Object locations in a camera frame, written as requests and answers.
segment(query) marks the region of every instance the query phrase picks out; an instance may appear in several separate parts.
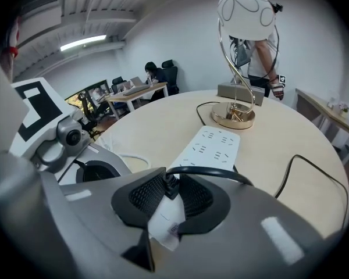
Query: desk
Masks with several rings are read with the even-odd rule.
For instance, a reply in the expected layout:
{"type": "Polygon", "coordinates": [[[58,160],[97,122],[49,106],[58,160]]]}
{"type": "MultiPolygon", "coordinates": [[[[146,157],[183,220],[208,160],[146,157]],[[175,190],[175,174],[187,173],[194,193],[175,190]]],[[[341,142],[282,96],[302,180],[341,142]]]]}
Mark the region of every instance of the desk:
{"type": "Polygon", "coordinates": [[[134,106],[132,104],[132,101],[144,96],[147,93],[150,93],[150,92],[156,91],[156,90],[160,90],[160,89],[164,89],[164,96],[168,97],[167,82],[164,82],[164,83],[154,84],[152,87],[150,87],[146,90],[142,90],[142,91],[133,93],[133,94],[128,95],[128,96],[124,96],[124,92],[121,92],[121,93],[118,93],[118,94],[115,94],[112,96],[108,96],[105,98],[105,100],[109,103],[111,111],[115,115],[116,119],[119,120],[119,115],[116,113],[116,111],[114,109],[113,102],[125,102],[128,105],[129,111],[133,112],[134,106]]]}
{"type": "MultiPolygon", "coordinates": [[[[202,127],[195,110],[197,105],[230,101],[216,94],[216,90],[195,91],[149,103],[116,122],[102,138],[117,153],[145,156],[153,167],[169,167],[202,127]]],[[[254,111],[256,119],[251,128],[232,130],[212,120],[211,106],[199,108],[206,125],[240,135],[236,167],[257,188],[274,195],[295,154],[306,157],[349,188],[339,157],[313,123],[269,98],[265,98],[262,106],[254,107],[254,111]]],[[[300,159],[295,159],[279,201],[312,224],[323,237],[341,228],[345,192],[300,159]]]]}
{"type": "MultiPolygon", "coordinates": [[[[349,133],[349,121],[347,121],[347,119],[344,119],[343,117],[341,117],[333,109],[330,109],[327,106],[326,101],[315,96],[314,94],[307,93],[307,92],[299,90],[299,89],[296,89],[296,93],[297,93],[297,95],[303,97],[307,102],[309,102],[312,106],[314,106],[321,113],[321,115],[323,116],[321,125],[323,125],[325,119],[329,119],[336,126],[340,127],[341,129],[343,129],[349,133]]],[[[349,153],[343,159],[343,164],[345,165],[348,161],[349,161],[349,153]]]]}

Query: ceiling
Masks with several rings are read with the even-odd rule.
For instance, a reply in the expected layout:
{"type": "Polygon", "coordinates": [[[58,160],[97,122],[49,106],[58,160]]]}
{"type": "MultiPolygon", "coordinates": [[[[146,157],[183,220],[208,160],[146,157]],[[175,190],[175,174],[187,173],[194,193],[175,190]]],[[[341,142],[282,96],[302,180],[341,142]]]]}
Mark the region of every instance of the ceiling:
{"type": "Polygon", "coordinates": [[[23,6],[15,81],[42,76],[93,52],[122,48],[124,35],[167,0],[28,0],[23,6]],[[102,43],[60,52],[62,45],[107,35],[102,43]]]}

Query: white lamp shade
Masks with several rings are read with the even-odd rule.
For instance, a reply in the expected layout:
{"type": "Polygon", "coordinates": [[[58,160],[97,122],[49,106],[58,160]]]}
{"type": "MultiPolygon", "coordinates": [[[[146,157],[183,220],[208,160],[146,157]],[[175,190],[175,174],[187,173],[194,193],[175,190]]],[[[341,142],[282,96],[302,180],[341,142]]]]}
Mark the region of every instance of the white lamp shade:
{"type": "Polygon", "coordinates": [[[218,14],[228,35],[239,39],[267,39],[275,26],[268,0],[220,0],[218,14]]]}

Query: curved lamp stand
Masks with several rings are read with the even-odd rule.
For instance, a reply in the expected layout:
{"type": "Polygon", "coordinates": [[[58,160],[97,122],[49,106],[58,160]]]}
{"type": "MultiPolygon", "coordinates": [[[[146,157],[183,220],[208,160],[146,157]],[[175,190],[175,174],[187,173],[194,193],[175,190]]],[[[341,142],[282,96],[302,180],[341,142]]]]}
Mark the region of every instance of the curved lamp stand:
{"type": "Polygon", "coordinates": [[[219,19],[219,41],[221,45],[222,53],[229,64],[230,70],[233,73],[234,85],[235,85],[235,99],[234,102],[221,102],[212,107],[211,116],[222,126],[233,129],[246,129],[250,128],[255,121],[255,112],[252,110],[255,105],[255,95],[244,77],[234,67],[233,62],[227,57],[225,49],[222,44],[221,38],[221,22],[219,19]],[[237,77],[242,81],[243,85],[247,88],[251,95],[251,105],[245,106],[237,103],[237,77]]]}

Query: lamp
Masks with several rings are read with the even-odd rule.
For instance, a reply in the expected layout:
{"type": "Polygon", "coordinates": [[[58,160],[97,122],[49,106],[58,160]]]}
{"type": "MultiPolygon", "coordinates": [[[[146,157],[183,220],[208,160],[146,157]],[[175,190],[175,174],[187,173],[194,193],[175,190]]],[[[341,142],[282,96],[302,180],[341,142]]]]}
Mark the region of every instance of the lamp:
{"type": "Polygon", "coordinates": [[[219,41],[222,53],[233,73],[234,83],[237,77],[251,95],[251,105],[237,103],[237,86],[234,102],[221,102],[212,107],[212,118],[222,126],[233,129],[246,129],[253,125],[255,95],[233,62],[227,57],[222,44],[221,29],[228,35],[244,40],[264,40],[273,32],[275,16],[268,0],[220,0],[218,5],[219,41]]]}

